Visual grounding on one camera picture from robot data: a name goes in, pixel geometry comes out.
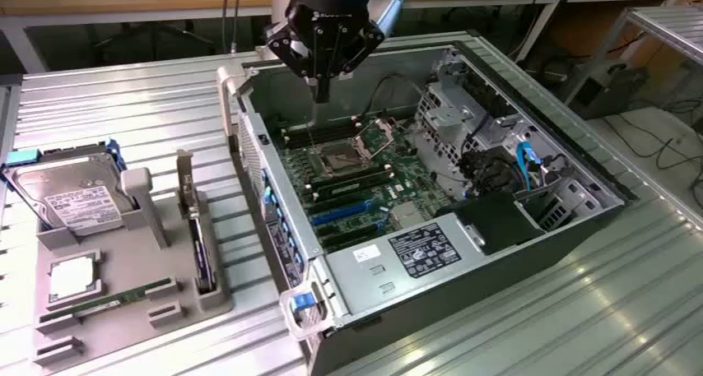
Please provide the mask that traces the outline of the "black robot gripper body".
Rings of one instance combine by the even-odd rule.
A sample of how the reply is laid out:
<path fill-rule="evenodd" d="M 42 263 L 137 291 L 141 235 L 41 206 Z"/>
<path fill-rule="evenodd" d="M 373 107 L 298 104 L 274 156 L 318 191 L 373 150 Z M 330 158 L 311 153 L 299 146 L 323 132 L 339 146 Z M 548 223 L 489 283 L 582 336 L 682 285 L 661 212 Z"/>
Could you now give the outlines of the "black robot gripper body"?
<path fill-rule="evenodd" d="M 327 49 L 341 23 L 371 20 L 370 0 L 290 0 L 287 21 L 314 55 L 327 60 Z"/>

